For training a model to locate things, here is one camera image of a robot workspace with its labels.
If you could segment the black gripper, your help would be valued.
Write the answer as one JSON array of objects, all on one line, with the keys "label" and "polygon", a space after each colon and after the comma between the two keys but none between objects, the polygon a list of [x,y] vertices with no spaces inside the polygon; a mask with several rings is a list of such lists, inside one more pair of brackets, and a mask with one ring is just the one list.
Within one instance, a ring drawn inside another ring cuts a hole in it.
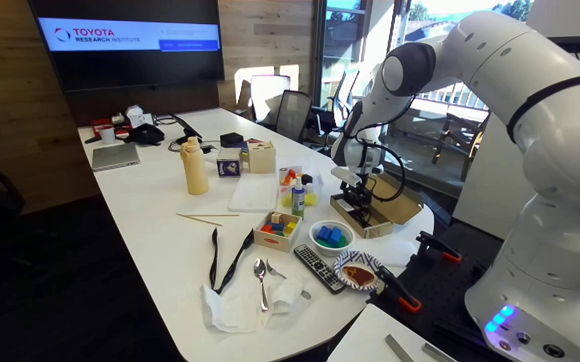
[{"label": "black gripper", "polygon": [[355,202],[362,202],[360,208],[355,202],[348,202],[350,205],[350,217],[357,220],[358,224],[362,222],[364,227],[372,224],[372,213],[371,213],[371,200],[372,190],[367,186],[364,178],[350,170],[348,167],[334,167],[333,174],[341,180],[341,189],[347,198]]}]

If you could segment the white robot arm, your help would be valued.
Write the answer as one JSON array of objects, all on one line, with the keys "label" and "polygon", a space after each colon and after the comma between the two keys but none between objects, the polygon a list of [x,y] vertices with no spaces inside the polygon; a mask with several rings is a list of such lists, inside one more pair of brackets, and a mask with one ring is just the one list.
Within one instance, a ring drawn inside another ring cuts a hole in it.
[{"label": "white robot arm", "polygon": [[482,10],[448,34],[393,49],[338,146],[460,82],[523,157],[534,196],[464,296],[486,343],[517,362],[580,362],[580,60],[510,17]]}]

